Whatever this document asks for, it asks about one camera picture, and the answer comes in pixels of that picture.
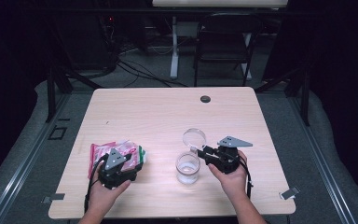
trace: human hand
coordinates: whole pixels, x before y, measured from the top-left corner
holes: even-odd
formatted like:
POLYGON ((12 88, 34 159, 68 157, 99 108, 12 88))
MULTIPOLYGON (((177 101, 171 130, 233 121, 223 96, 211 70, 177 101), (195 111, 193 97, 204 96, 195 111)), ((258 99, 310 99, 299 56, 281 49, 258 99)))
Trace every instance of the human hand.
POLYGON ((89 209, 79 223, 100 223, 115 203, 117 197, 123 193, 131 183, 130 180, 127 180, 115 189, 104 187, 98 180, 101 165, 101 163, 98 165, 92 179, 92 183, 94 184, 89 193, 89 209))
MULTIPOLYGON (((238 154, 245 159, 246 156, 238 150, 238 154)), ((218 170, 213 164, 208 164, 209 169, 212 174, 220 181, 222 185, 223 191, 228 196, 228 198, 233 202, 236 198, 243 198, 242 196, 246 196, 246 171, 240 165, 237 170, 232 173, 224 174, 220 170, 218 170)))

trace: glass cup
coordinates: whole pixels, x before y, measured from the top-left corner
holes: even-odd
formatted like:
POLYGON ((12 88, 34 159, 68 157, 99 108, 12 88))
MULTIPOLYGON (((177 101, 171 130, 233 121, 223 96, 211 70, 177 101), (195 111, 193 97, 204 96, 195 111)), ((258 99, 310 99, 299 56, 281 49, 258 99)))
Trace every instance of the glass cup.
POLYGON ((182 184, 193 184, 199 177, 200 159, 192 152, 181 154, 176 161, 177 178, 182 184))

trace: chair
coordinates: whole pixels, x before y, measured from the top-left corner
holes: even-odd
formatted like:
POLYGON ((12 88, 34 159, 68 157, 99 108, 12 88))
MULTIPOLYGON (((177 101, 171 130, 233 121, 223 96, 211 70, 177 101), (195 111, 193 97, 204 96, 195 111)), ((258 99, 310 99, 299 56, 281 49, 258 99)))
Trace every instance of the chair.
POLYGON ((263 22, 252 14, 214 13, 200 20, 193 62, 194 86, 197 86, 199 62, 247 63, 242 86, 249 73, 255 38, 263 29, 263 22))

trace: cup lid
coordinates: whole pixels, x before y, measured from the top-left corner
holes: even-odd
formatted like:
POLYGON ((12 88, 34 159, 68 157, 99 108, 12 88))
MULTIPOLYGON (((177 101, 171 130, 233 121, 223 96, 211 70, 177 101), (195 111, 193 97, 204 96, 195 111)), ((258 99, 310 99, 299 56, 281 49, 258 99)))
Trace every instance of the cup lid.
POLYGON ((191 128, 183 134, 183 142, 190 147, 190 151, 202 150, 206 145, 206 136, 200 129, 191 128))

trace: colorful package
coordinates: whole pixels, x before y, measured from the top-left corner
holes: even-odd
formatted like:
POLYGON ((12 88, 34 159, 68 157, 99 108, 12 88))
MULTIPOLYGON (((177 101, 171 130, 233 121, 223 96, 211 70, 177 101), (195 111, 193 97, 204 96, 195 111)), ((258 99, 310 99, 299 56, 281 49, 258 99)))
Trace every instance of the colorful package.
POLYGON ((101 146, 91 144, 89 160, 89 178, 91 177, 93 166, 103 155, 105 155, 106 153, 110 153, 110 150, 112 148, 117 150, 123 156, 126 156, 127 154, 132 154, 131 158, 128 161, 124 162, 121 171, 134 169, 136 165, 145 163, 146 152, 142 149, 141 146, 136 145, 132 141, 111 142, 101 146))

